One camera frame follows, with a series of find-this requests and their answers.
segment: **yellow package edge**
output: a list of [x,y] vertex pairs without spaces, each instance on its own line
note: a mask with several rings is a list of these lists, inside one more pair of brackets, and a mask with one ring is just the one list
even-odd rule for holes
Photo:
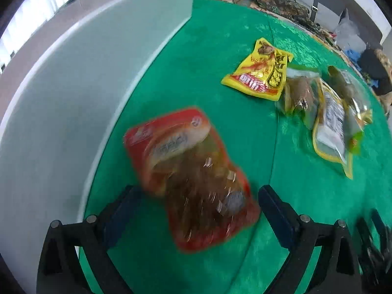
[[[284,55],[286,56],[286,58],[284,59],[284,69],[282,71],[280,71],[280,73],[282,73],[282,81],[279,85],[279,87],[277,88],[277,93],[276,94],[269,94],[268,92],[260,92],[260,91],[254,91],[251,88],[245,86],[242,82],[240,82],[239,80],[235,79],[233,76],[239,76],[241,74],[243,74],[244,72],[240,73],[241,68],[246,66],[247,64],[252,64],[255,63],[253,57],[260,58],[260,54],[258,53],[258,49],[260,45],[268,45],[270,47],[274,48],[274,52],[275,55]],[[255,47],[254,50],[251,54],[249,54],[242,62],[241,64],[238,66],[238,68],[235,70],[234,73],[232,74],[227,74],[221,81],[222,85],[234,88],[242,93],[245,93],[246,95],[250,95],[250,96],[254,96],[254,97],[258,97],[258,98],[264,98],[264,99],[269,99],[271,101],[278,101],[282,92],[283,92],[283,88],[285,86],[286,83],[286,68],[287,68],[287,62],[292,61],[292,59],[294,58],[294,55],[290,52],[284,51],[284,50],[280,50],[276,47],[274,47],[271,43],[269,43],[265,38],[260,38],[256,41],[255,43]]]
[[[320,114],[322,109],[324,108],[324,95],[323,95],[323,90],[322,90],[322,82],[320,81],[320,79],[318,79],[318,88],[319,88],[319,98],[320,98],[320,105],[319,105],[319,111],[317,113],[317,118],[316,121],[314,123],[314,127],[313,127],[313,133],[312,133],[312,142],[313,142],[313,148],[314,151],[316,152],[317,155],[319,155],[321,158],[333,162],[333,163],[340,163],[343,167],[344,170],[344,174],[346,175],[347,178],[349,179],[353,179],[353,171],[352,171],[352,165],[353,165],[353,154],[351,152],[348,153],[347,156],[347,164],[345,164],[342,159],[340,159],[339,157],[335,157],[335,156],[331,156],[326,154],[325,152],[322,152],[318,147],[317,147],[317,142],[316,142],[316,134],[317,134],[317,129],[318,129],[318,125],[319,125],[319,121],[320,121]],[[326,88],[328,90],[330,90],[330,93],[334,96],[337,97],[337,95],[335,94],[335,92],[325,83],[323,83],[324,86],[326,86]]]

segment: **snack package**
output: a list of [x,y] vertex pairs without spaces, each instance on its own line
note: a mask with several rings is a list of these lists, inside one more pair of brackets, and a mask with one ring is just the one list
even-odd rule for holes
[[180,249],[204,249],[258,220],[260,208],[246,177],[200,110],[189,108],[136,126],[124,143],[143,188],[164,199]]
[[293,57],[266,39],[258,39],[253,52],[221,83],[251,96],[277,101],[285,86],[287,63]]
[[317,70],[304,66],[288,67],[283,95],[278,102],[279,110],[288,116],[301,115],[306,127],[313,129],[319,105],[319,84]]
[[316,153],[331,162],[340,163],[344,173],[352,179],[352,153],[344,139],[344,102],[321,81],[320,105],[313,128],[313,147]]
[[363,86],[348,71],[329,66],[328,73],[331,87],[347,103],[344,132],[348,149],[359,154],[364,127],[373,121],[369,98]]

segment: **green surface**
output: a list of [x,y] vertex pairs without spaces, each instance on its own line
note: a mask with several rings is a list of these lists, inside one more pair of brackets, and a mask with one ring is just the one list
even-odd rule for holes
[[[372,97],[374,124],[367,126],[354,180],[339,164],[316,155],[310,132],[297,119],[277,114],[275,103],[220,84],[265,37],[294,53],[296,64],[347,68],[344,61],[307,34],[261,12],[215,0],[194,0],[193,15],[159,54],[122,112],[97,169],[86,216],[99,213],[127,184],[138,182],[122,143],[140,122],[187,106],[199,106],[221,135],[231,159],[246,173],[252,192],[271,184],[282,200],[315,221],[355,219],[376,207],[387,223],[392,201],[391,136]],[[268,222],[256,225],[208,250],[183,254],[170,236],[159,200],[146,198],[109,255],[137,294],[262,293],[287,257]],[[313,255],[315,264],[317,256]],[[89,284],[100,293],[81,251]],[[297,293],[312,274],[306,272]]]

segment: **silver bolt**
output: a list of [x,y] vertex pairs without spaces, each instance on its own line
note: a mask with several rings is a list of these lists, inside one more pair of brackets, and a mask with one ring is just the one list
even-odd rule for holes
[[342,228],[347,227],[347,224],[344,220],[338,220],[338,225],[339,225],[339,227],[342,227]]
[[299,218],[301,219],[302,222],[308,223],[310,222],[310,216],[306,215],[306,214],[301,214],[299,216]]
[[97,216],[92,214],[92,215],[87,217],[86,221],[88,223],[94,223],[95,221],[97,221]]
[[54,220],[50,223],[51,228],[57,228],[60,225],[60,221]]

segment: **curtain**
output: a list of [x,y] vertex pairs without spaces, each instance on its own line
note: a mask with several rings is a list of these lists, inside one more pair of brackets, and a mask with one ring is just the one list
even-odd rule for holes
[[0,67],[68,0],[25,0],[0,39]]

